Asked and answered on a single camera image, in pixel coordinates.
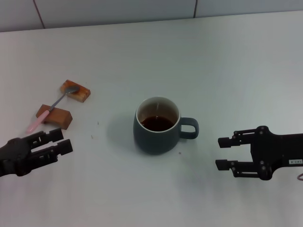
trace mug rim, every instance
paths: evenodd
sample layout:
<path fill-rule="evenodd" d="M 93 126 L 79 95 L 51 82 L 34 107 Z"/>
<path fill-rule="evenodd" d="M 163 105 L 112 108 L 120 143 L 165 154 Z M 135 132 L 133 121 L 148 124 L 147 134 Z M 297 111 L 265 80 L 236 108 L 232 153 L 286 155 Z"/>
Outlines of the mug rim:
<path fill-rule="evenodd" d="M 171 128 L 166 129 L 166 130 L 164 130 L 164 131 L 152 131 L 152 130 L 149 130 L 149 129 L 145 128 L 145 127 L 140 123 L 140 121 L 139 121 L 139 119 L 138 119 L 138 109 L 140 108 L 140 106 L 141 106 L 144 102 L 146 102 L 147 100 L 152 99 L 152 98 L 163 98 L 163 99 L 167 99 L 167 100 L 171 101 L 169 98 L 166 98 L 166 97 L 163 97 L 163 96 L 154 96 L 154 97 L 150 97 L 150 98 L 147 98 L 147 99 L 143 100 L 143 101 L 138 105 L 138 107 L 137 107 L 137 109 L 136 109 L 136 119 L 137 119 L 137 122 L 139 123 L 139 125 L 140 125 L 142 128 L 144 128 L 145 130 L 150 131 L 150 132 L 154 132 L 154 133 L 163 133 L 163 132 L 167 132 L 167 131 L 172 130 L 173 128 L 175 128 L 175 127 L 178 125 L 178 123 L 179 123 L 179 121 L 180 121 L 180 119 L 181 119 L 181 113 L 180 113 L 179 108 L 177 107 L 177 105 L 176 105 L 173 101 L 171 101 L 171 102 L 176 106 L 176 108 L 177 108 L 177 110 L 178 110 L 178 113 L 179 113 L 179 116 L 178 116 L 178 119 L 177 119 L 176 123 L 175 123 Z"/>

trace label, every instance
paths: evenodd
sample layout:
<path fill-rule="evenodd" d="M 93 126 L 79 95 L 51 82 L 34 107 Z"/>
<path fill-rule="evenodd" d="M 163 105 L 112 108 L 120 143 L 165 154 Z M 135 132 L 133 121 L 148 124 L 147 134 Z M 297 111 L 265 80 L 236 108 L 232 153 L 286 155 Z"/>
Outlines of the label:
<path fill-rule="evenodd" d="M 295 165 L 295 164 L 303 164 L 302 159 L 290 159 L 288 160 L 290 165 Z"/>

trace mug handle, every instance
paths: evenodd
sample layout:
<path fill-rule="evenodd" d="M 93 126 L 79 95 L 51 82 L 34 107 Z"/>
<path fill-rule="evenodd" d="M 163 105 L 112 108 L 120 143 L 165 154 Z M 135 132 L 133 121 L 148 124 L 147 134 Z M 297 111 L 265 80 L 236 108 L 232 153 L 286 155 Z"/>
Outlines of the mug handle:
<path fill-rule="evenodd" d="M 182 131 L 180 133 L 180 138 L 193 140 L 199 135 L 199 124 L 196 119 L 190 117 L 181 117 L 180 125 L 190 125 L 195 128 L 194 132 Z"/>

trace white tile wall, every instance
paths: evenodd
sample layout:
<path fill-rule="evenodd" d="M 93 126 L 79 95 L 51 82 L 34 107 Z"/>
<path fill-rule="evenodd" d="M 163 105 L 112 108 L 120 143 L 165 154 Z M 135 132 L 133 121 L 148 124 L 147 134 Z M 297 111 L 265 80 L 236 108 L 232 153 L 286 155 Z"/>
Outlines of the white tile wall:
<path fill-rule="evenodd" d="M 33 0 L 0 0 L 0 32 L 41 28 Z"/>
<path fill-rule="evenodd" d="M 196 17 L 303 10 L 303 0 L 198 0 Z"/>
<path fill-rule="evenodd" d="M 192 18 L 195 0 L 36 0 L 46 28 Z"/>

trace dark liquid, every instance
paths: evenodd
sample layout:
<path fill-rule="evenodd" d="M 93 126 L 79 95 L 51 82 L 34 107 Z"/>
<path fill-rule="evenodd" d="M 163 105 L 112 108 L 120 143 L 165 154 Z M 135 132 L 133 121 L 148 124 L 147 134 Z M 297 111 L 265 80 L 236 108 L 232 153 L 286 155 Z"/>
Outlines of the dark liquid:
<path fill-rule="evenodd" d="M 174 124 L 164 117 L 148 117 L 141 124 L 151 131 L 165 131 L 170 129 Z"/>

